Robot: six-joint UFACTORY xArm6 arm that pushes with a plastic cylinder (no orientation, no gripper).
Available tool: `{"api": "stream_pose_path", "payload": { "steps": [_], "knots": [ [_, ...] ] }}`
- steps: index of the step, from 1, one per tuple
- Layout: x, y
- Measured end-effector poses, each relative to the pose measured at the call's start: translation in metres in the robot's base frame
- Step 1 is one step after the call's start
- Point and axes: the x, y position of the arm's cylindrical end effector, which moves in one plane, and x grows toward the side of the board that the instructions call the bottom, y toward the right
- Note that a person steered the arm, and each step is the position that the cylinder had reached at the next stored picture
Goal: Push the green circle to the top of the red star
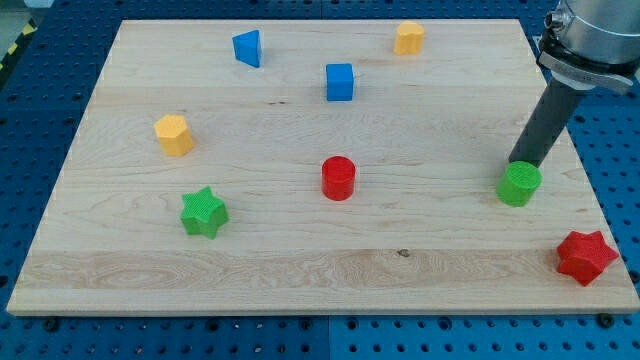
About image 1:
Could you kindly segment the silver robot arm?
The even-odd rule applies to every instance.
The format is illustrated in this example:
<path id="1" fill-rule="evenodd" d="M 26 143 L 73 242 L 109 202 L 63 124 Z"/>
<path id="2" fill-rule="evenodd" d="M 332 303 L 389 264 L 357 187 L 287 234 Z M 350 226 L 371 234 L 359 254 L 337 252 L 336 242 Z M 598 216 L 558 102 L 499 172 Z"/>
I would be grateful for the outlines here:
<path id="1" fill-rule="evenodd" d="M 624 94 L 639 68 L 639 0 L 560 0 L 538 48 L 538 64 L 567 85 Z"/>

